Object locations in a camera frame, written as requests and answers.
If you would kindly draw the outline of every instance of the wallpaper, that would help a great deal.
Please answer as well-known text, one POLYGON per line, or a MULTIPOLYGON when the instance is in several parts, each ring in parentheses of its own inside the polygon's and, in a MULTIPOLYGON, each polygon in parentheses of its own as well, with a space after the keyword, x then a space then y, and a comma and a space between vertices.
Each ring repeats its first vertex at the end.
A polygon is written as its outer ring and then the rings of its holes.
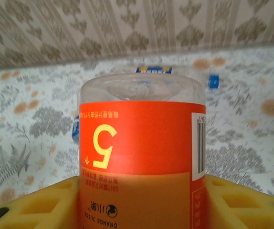
POLYGON ((77 96, 119 65, 187 65, 206 91, 206 172, 274 196, 274 47, 160 54, 0 71, 0 204, 78 175, 77 96))
POLYGON ((274 0, 0 0, 0 68, 274 42, 274 0))

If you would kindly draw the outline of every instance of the patterned wall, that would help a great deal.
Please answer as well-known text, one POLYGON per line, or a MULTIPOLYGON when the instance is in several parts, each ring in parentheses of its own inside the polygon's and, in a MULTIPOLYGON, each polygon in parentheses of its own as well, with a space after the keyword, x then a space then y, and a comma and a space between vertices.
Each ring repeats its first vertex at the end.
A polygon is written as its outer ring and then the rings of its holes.
POLYGON ((0 0, 0 68, 274 42, 274 0, 0 0))

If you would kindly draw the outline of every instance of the orange juice bottle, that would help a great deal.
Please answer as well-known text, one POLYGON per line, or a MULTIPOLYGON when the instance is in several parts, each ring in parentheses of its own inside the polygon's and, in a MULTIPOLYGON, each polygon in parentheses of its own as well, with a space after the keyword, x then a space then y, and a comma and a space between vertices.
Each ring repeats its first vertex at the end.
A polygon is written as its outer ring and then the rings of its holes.
POLYGON ((205 89, 129 73, 80 91, 80 228, 205 229, 205 89))

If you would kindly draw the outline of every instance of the clear plastic bottle top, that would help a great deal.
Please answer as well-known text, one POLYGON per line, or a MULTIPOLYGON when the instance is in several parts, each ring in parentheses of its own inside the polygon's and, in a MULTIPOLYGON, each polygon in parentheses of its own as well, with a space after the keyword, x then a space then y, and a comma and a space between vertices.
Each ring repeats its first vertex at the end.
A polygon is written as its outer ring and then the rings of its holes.
POLYGON ((169 101, 205 104, 196 80, 164 73, 126 73, 94 78, 80 91, 80 104, 107 101, 169 101))

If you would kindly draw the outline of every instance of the orange bottle label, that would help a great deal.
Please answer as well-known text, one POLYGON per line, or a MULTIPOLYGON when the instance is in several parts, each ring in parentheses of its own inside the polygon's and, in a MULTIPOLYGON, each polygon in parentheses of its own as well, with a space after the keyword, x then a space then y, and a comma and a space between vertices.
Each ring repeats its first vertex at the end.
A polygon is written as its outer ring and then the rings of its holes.
POLYGON ((205 229, 205 106, 80 105, 82 229, 205 229))

